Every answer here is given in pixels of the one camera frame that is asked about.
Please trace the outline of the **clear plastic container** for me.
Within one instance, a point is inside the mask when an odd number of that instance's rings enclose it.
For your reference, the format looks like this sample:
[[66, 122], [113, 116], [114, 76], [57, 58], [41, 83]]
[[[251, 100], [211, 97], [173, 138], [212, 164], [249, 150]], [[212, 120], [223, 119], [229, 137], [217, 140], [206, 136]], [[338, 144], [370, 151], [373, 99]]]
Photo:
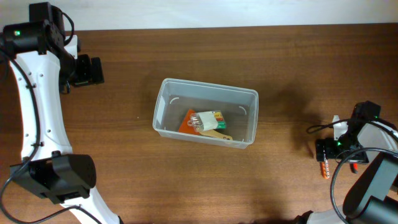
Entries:
[[[220, 111], [226, 129], [218, 132], [225, 137], [180, 132], [189, 110]], [[152, 126], [165, 138], [245, 149], [255, 140], [258, 114], [259, 95], [255, 90], [166, 78], [159, 90]]]

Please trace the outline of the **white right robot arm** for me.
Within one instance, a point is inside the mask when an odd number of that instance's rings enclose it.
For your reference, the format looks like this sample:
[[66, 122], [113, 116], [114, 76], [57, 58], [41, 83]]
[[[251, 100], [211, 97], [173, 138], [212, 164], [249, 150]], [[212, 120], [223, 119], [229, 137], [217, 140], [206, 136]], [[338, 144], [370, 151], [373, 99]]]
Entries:
[[[314, 125], [309, 134], [326, 128], [333, 137], [315, 141], [316, 159], [330, 179], [332, 209], [308, 211], [295, 223], [397, 223], [397, 201], [388, 196], [397, 191], [397, 127], [381, 119], [381, 107], [371, 101], [357, 103], [349, 119], [334, 116], [330, 124]], [[335, 184], [343, 165], [353, 173], [366, 165], [345, 196], [342, 206], [335, 200]]]

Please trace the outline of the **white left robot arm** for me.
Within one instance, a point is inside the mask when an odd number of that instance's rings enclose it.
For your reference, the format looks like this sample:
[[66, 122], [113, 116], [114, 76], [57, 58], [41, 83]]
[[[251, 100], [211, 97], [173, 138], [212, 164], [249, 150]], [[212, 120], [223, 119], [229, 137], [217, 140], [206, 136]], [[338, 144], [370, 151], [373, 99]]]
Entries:
[[7, 25], [1, 33], [23, 130], [21, 163], [11, 166], [9, 182], [60, 205], [81, 223], [121, 223], [96, 188], [93, 159], [73, 153], [63, 123], [61, 95], [104, 82], [101, 60], [81, 54], [78, 37], [66, 34], [68, 19], [49, 2], [34, 3], [28, 22]]

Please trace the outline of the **orange bit holder strip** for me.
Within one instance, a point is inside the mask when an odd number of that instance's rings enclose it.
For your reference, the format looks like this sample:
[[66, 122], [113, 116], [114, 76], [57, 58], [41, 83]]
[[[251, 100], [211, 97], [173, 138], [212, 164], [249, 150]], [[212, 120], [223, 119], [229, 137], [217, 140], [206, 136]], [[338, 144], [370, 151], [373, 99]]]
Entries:
[[321, 172], [322, 172], [322, 177], [324, 179], [329, 179], [330, 178], [330, 170], [329, 170], [329, 164], [328, 164], [328, 159], [326, 158], [326, 154], [323, 154], [323, 161], [321, 161]]

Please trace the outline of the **red scraper wooden handle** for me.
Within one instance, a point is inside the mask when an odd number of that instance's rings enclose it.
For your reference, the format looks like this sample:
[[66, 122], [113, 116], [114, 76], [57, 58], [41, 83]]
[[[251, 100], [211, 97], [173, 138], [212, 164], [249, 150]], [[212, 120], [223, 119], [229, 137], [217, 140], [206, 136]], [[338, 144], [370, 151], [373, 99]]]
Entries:
[[[218, 122], [217, 129], [225, 129], [226, 128], [226, 123], [224, 121], [224, 118], [221, 114], [220, 111], [215, 111], [215, 119]], [[193, 110], [188, 110], [182, 124], [180, 125], [178, 131], [180, 133], [185, 133], [185, 134], [193, 134], [193, 135], [201, 135], [201, 136], [207, 136], [211, 138], [218, 138], [218, 139], [225, 139], [225, 140], [233, 140], [231, 136], [221, 134], [220, 132], [217, 132], [215, 129], [209, 129], [206, 131], [199, 131], [198, 126], [194, 126], [192, 123], [192, 118], [196, 115], [196, 112]]]

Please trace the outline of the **red handled pliers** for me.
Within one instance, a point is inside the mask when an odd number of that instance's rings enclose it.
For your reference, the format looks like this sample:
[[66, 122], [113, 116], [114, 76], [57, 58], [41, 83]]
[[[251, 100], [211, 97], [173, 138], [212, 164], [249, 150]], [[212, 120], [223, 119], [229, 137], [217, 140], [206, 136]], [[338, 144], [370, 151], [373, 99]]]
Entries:
[[351, 163], [350, 164], [350, 169], [351, 169], [352, 173], [357, 174], [358, 173], [358, 165], [357, 165], [357, 163]]

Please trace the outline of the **clear bag of wall plugs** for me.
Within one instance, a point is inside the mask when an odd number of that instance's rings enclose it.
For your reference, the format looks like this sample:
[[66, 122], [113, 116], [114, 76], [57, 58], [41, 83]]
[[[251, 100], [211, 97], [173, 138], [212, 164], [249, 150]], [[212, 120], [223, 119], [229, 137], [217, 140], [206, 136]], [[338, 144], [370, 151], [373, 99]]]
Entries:
[[187, 124], [196, 132], [214, 129], [226, 129], [226, 121], [221, 111], [204, 111], [192, 113]]

